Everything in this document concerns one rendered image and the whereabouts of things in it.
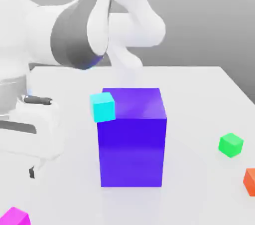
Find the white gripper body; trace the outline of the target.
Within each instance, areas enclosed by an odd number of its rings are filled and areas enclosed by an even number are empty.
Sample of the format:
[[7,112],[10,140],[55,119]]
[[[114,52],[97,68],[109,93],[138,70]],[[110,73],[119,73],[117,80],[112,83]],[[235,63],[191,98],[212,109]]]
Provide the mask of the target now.
[[52,160],[63,146],[58,106],[17,106],[0,116],[0,151]]

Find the small magenta cube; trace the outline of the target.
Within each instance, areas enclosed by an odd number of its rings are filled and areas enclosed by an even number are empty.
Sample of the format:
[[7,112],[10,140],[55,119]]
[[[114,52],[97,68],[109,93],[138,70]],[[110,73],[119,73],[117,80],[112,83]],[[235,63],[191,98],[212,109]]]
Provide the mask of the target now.
[[31,225],[28,213],[12,207],[1,218],[0,225]]

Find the small cyan cube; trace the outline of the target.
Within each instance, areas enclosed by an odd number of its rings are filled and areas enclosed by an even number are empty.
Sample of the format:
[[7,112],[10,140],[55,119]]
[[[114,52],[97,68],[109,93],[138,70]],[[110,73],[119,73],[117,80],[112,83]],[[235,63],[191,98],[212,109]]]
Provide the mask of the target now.
[[115,101],[109,92],[91,94],[90,110],[95,123],[116,119]]

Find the small green cube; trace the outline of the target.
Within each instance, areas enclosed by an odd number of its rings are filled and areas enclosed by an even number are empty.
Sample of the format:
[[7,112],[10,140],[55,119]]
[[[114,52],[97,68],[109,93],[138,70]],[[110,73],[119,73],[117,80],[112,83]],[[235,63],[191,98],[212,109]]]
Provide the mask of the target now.
[[220,138],[218,149],[227,157],[232,158],[241,153],[243,144],[242,138],[229,133]]

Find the small orange cube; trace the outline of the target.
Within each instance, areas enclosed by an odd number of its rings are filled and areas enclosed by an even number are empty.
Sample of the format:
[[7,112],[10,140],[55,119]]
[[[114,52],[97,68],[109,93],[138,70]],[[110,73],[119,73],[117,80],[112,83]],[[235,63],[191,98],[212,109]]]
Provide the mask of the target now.
[[243,184],[251,197],[255,197],[255,168],[247,168]]

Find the large purple box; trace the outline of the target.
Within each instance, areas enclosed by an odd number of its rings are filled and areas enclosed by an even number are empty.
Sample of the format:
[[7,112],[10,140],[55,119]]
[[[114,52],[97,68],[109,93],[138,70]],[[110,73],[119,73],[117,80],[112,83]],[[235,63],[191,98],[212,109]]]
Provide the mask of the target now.
[[116,119],[97,124],[102,187],[161,187],[167,115],[158,88],[104,88]]

